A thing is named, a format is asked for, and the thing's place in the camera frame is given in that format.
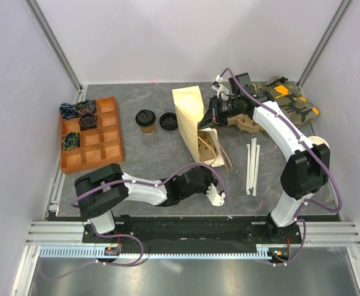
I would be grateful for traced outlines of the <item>black plastic cup lid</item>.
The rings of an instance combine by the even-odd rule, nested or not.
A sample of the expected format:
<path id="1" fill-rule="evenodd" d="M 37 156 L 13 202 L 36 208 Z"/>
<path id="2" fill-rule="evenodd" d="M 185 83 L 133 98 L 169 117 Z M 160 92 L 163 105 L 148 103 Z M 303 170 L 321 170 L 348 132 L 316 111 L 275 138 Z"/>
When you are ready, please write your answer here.
<path id="1" fill-rule="evenodd" d="M 139 127 L 147 128 L 155 124 L 156 115 L 151 110 L 143 109 L 136 114 L 135 121 Z"/>

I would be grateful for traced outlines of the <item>beige paper bag with handles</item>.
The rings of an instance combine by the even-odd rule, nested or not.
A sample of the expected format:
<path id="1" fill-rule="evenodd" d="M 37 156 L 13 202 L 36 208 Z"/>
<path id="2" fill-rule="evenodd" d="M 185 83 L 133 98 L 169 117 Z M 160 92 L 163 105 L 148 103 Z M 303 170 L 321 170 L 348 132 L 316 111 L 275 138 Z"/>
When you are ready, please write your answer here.
<path id="1" fill-rule="evenodd" d="M 233 164 L 225 149 L 222 147 L 216 129 L 206 128 L 198 130 L 198 123 L 204 116 L 205 108 L 199 86 L 178 88 L 172 91 L 178 130 L 194 161 L 199 160 L 198 132 L 209 133 L 217 151 L 217 161 L 210 167 L 221 167 L 233 170 Z"/>

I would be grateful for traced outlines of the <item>single brown paper cup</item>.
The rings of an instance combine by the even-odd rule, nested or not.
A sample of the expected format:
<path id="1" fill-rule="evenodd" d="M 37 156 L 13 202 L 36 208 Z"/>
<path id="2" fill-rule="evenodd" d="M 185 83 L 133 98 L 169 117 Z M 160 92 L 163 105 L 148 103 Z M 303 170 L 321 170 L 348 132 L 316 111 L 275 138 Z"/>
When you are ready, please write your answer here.
<path id="1" fill-rule="evenodd" d="M 140 130 L 142 133 L 144 133 L 146 135 L 153 134 L 153 132 L 155 132 L 155 130 L 156 130 L 156 126 L 154 123 L 149 126 L 140 126 Z"/>

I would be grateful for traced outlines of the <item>brown cardboard cup carrier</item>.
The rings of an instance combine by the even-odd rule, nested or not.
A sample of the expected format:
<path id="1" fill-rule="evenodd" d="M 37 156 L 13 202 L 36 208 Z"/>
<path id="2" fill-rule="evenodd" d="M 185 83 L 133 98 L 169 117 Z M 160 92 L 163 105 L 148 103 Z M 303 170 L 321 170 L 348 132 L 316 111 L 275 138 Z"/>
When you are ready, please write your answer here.
<path id="1" fill-rule="evenodd" d="M 240 114 L 234 117 L 228 118 L 228 126 L 236 126 L 240 131 L 246 131 L 247 133 L 257 133 L 261 127 L 251 119 L 247 114 Z"/>
<path id="2" fill-rule="evenodd" d="M 217 151 L 209 133 L 198 132 L 199 160 L 204 164 L 212 166 L 217 161 Z"/>

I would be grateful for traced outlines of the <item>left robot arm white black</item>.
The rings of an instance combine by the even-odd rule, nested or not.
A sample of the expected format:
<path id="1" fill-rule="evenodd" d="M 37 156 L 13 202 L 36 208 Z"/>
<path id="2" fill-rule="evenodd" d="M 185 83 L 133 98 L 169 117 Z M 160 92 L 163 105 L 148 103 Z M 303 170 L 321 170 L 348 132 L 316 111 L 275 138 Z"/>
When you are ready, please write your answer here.
<path id="1" fill-rule="evenodd" d="M 74 187 L 77 197 L 72 206 L 78 208 L 103 242 L 112 242 L 117 237 L 112 209 L 124 200 L 171 207 L 203 194 L 213 206 L 220 207 L 228 196 L 222 178 L 203 163 L 187 164 L 166 179 L 154 181 L 136 178 L 113 163 L 79 177 Z"/>

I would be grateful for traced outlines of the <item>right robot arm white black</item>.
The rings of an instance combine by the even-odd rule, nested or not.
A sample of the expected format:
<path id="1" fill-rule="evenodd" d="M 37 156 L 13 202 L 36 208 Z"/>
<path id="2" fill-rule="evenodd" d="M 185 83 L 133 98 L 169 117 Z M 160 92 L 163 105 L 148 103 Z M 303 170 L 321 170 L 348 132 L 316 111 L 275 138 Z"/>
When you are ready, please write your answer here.
<path id="1" fill-rule="evenodd" d="M 274 243 L 287 236 L 287 229 L 297 220 L 298 210 L 330 180 L 330 148 L 307 138 L 282 112 L 276 98 L 267 88 L 241 84 L 249 75 L 232 75 L 230 88 L 222 85 L 217 75 L 212 96 L 199 130 L 227 126 L 228 119 L 247 115 L 274 140 L 287 161 L 280 176 L 283 193 L 267 217 L 266 238 Z"/>

